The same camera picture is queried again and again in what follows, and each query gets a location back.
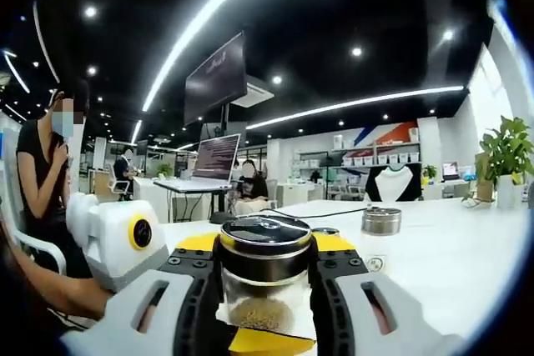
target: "laptop screen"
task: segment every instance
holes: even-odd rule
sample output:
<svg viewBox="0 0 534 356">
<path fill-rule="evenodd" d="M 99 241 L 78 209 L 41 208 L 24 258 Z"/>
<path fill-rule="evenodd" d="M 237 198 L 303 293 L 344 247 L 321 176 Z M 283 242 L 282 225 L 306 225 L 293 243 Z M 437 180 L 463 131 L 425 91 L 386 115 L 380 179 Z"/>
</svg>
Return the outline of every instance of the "laptop screen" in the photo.
<svg viewBox="0 0 534 356">
<path fill-rule="evenodd" d="M 208 139 L 199 145 L 193 177 L 229 181 L 234 167 L 240 134 Z"/>
</svg>

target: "small glass jar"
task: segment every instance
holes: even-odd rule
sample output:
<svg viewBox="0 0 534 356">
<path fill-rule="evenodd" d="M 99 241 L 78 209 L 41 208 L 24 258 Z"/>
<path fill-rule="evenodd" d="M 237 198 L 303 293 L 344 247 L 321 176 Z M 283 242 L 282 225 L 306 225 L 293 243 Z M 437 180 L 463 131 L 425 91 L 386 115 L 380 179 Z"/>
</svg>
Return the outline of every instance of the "small glass jar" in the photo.
<svg viewBox="0 0 534 356">
<path fill-rule="evenodd" d="M 310 227 L 291 218 L 240 218 L 223 225 L 220 241 L 229 322 L 288 333 L 308 286 Z"/>
</svg>

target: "laptop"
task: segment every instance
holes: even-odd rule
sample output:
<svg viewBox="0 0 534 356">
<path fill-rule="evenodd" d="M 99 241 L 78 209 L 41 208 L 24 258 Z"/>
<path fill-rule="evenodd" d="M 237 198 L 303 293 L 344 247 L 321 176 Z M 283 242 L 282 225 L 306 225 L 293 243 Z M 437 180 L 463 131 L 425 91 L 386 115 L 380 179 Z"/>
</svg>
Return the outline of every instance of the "laptop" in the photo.
<svg viewBox="0 0 534 356">
<path fill-rule="evenodd" d="M 191 179 L 158 179 L 154 184 L 176 192 L 213 192 L 232 188 L 234 168 L 241 134 L 206 139 L 199 145 L 199 155 Z"/>
</svg>

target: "woman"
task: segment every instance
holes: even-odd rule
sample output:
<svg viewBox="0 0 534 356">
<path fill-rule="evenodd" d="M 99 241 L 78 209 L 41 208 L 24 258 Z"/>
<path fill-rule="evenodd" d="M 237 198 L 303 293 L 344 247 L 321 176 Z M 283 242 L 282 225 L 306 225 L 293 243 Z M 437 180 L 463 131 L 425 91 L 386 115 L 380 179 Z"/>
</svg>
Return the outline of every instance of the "woman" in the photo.
<svg viewBox="0 0 534 356">
<path fill-rule="evenodd" d="M 258 172 L 252 160 L 245 160 L 241 167 L 237 193 L 239 200 L 234 205 L 236 215 L 259 212 L 268 208 L 269 194 L 265 178 Z"/>
<path fill-rule="evenodd" d="M 73 136 L 74 124 L 83 124 L 87 100 L 85 86 L 80 86 L 76 101 L 73 91 L 57 89 L 44 117 L 24 123 L 17 144 L 26 231 L 35 238 L 55 243 L 67 261 L 67 275 L 74 278 L 89 278 L 91 273 L 65 223 L 68 148 L 64 139 Z M 45 253 L 36 255 L 36 261 L 43 267 L 57 268 Z"/>
</svg>

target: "potted plant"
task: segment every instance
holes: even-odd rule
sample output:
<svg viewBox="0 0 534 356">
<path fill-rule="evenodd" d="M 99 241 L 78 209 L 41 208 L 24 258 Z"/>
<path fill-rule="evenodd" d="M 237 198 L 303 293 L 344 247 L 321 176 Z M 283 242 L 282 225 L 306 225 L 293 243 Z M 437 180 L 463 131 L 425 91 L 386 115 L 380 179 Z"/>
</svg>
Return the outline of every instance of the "potted plant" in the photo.
<svg viewBox="0 0 534 356">
<path fill-rule="evenodd" d="M 429 164 L 423 168 L 423 178 L 426 178 L 427 183 L 433 183 L 436 175 L 437 175 L 436 166 L 432 166 Z"/>
<path fill-rule="evenodd" d="M 495 184 L 498 208 L 515 208 L 521 202 L 525 174 L 534 174 L 530 156 L 534 145 L 527 139 L 529 127 L 521 118 L 510 120 L 501 116 L 500 129 L 495 135 L 485 133 L 480 145 L 487 155 L 486 173 L 482 163 L 476 163 L 476 174 Z"/>
<path fill-rule="evenodd" d="M 170 164 L 163 163 L 158 166 L 158 175 L 163 174 L 165 177 L 170 177 L 173 175 L 173 168 L 170 167 Z"/>
</svg>

